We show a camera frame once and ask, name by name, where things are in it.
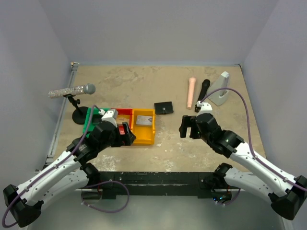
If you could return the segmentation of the black leather card holder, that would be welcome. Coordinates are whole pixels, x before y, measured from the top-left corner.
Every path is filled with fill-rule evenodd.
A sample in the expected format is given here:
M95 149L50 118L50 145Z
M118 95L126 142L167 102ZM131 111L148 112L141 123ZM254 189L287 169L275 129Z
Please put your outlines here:
M154 103L154 110L156 115L166 115L174 112L172 102Z

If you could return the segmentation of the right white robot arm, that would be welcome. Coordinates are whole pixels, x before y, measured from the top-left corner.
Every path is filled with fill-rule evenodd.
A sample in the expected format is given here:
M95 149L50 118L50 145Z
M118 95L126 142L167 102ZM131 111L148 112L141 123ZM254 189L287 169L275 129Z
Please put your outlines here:
M294 176L273 165L235 132L221 129L210 113L183 116L179 127L181 138L186 137L188 128L190 138L202 139L215 153L249 170L243 173L230 167L226 172L215 174L213 181L217 187L229 185L243 189L265 199L281 217L294 220L307 198L306 177Z

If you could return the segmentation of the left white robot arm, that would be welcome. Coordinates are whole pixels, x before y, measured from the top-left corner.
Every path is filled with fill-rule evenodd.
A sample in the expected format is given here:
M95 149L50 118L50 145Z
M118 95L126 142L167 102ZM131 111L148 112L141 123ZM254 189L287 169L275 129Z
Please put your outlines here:
M9 185L3 190L7 209L2 226L15 224L23 228L33 223L41 213L60 197L78 188L94 188L99 184L99 171L90 160L108 147L130 146L136 136L127 123L121 134L114 120L103 120L91 132L74 140L49 166L18 186ZM11 213L14 224L6 224Z

